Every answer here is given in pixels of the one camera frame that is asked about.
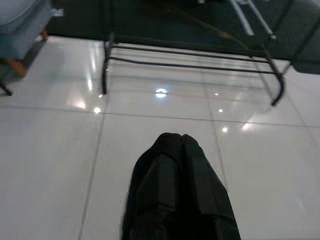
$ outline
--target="black fabric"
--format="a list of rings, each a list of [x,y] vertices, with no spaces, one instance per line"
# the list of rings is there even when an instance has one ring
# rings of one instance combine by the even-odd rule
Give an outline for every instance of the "black fabric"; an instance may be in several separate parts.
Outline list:
[[[241,239],[228,193],[194,138],[163,133],[138,159],[121,239]]]

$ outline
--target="white tile floor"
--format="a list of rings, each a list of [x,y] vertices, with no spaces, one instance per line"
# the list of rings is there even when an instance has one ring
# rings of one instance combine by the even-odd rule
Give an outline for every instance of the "white tile floor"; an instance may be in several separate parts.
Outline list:
[[[100,42],[51,37],[27,76],[8,85],[14,95],[0,96],[0,239],[118,240],[132,168],[163,132],[198,140],[242,239],[320,239],[320,76],[291,69],[272,108],[258,75],[112,61],[100,97],[102,59]]]

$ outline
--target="chair leg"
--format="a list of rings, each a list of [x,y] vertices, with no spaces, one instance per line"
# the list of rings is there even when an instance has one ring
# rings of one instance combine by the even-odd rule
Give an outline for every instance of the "chair leg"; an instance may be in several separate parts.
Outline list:
[[[48,40],[48,30],[45,28],[41,33],[41,37],[43,41],[47,41]]]
[[[8,95],[11,96],[12,92],[6,87],[5,84],[3,84],[2,81],[0,81],[0,88],[3,89],[3,91]]]
[[[4,60],[8,65],[10,65],[21,77],[27,74],[26,68],[17,60],[12,58],[7,58]]]

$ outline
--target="gray upholstered chair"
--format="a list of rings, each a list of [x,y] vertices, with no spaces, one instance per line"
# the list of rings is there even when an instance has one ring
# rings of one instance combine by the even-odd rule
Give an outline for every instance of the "gray upholstered chair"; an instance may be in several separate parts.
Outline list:
[[[48,38],[51,8],[50,0],[0,0],[0,59],[21,76],[26,69],[19,60],[39,34]]]

